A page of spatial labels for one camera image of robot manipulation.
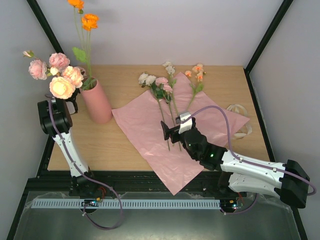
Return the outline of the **peach rose stem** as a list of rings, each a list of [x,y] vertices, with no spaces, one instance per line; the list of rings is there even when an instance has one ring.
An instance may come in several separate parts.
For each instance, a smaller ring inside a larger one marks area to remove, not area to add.
[[[58,99],[69,99],[76,89],[83,86],[86,71],[84,68],[68,66],[60,76],[52,78],[49,84],[50,93]]]

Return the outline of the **pink wrapping paper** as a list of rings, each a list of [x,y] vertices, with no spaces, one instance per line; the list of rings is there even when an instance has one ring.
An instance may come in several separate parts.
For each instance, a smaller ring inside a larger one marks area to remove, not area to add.
[[[164,140],[161,121],[164,120],[170,128],[174,125],[165,101],[161,100],[160,105],[164,119],[156,99],[147,90],[112,113],[128,140],[175,195],[204,168],[178,144]],[[234,135],[250,119],[229,110],[220,112],[210,108],[197,114],[195,120],[196,127],[207,137],[208,142],[223,147],[228,142],[226,125],[229,125],[230,133]]]

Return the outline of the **pink cylindrical vase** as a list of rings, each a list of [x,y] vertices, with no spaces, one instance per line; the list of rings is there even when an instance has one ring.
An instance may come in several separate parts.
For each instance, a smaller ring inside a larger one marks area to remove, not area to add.
[[[89,117],[96,124],[106,124],[113,118],[112,107],[101,83],[96,80],[94,87],[81,90]]]

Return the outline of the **artificial flower bunch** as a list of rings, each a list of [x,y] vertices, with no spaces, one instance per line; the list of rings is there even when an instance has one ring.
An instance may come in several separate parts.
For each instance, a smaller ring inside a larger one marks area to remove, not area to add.
[[[177,79],[174,77],[174,73],[176,72],[175,66],[171,61],[166,61],[162,64],[165,68],[168,77],[156,77],[155,75],[148,74],[147,72],[143,72],[138,77],[138,84],[142,87],[148,87],[149,91],[156,99],[158,103],[158,107],[161,113],[161,117],[164,120],[164,112],[161,107],[160,101],[163,100],[169,108],[171,118],[174,117],[172,109],[175,110],[175,113],[178,115],[178,107],[175,100],[175,85],[177,84]],[[203,79],[206,75],[204,70],[204,65],[202,63],[198,63],[192,67],[192,70],[185,71],[184,75],[188,78],[194,76],[196,78],[196,83],[190,84],[192,97],[188,102],[188,107],[191,106],[194,101],[196,95],[203,91],[204,84]]]

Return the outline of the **pink carnation stem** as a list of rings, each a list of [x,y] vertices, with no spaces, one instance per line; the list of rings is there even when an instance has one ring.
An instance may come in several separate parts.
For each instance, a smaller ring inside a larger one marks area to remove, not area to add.
[[[70,65],[70,59],[63,53],[53,53],[49,57],[49,66],[58,69],[62,72]]]

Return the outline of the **pink rose stem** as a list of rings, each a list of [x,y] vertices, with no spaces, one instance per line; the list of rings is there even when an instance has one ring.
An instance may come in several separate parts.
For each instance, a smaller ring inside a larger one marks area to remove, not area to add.
[[[30,65],[28,67],[28,72],[31,77],[35,80],[46,80],[48,78],[48,66],[47,64],[37,58],[33,51],[23,51],[22,52],[24,57],[32,59]]]

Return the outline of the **orange poppy stem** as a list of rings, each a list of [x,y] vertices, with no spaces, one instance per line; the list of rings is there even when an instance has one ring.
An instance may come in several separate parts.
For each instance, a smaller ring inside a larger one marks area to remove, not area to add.
[[[80,41],[80,47],[74,46],[72,52],[77,61],[86,64],[87,70],[80,88],[83,91],[91,90],[97,83],[92,74],[91,33],[98,28],[100,18],[97,14],[84,12],[83,0],[67,0],[67,3],[73,8],[75,28]]]

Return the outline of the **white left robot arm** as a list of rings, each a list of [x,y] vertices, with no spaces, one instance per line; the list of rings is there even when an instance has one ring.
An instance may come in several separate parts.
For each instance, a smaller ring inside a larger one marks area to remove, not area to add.
[[[71,115],[78,112],[76,97],[79,91],[71,95],[71,99],[60,99],[51,93],[46,94],[46,100],[38,102],[38,116],[40,126],[45,134],[59,146],[69,166],[71,176],[70,192],[77,196],[94,196],[98,191],[106,195],[107,190],[117,193],[111,186],[95,179],[89,165],[81,157],[73,135],[73,121]]]

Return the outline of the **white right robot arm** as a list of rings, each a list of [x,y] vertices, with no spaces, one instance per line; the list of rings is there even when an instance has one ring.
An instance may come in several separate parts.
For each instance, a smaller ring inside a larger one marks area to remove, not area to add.
[[[221,172],[218,191],[222,195],[251,192],[276,197],[298,209],[306,207],[310,178],[298,162],[269,162],[232,153],[209,143],[196,127],[184,132],[179,126],[164,127],[163,135],[165,140],[181,143],[205,169]]]

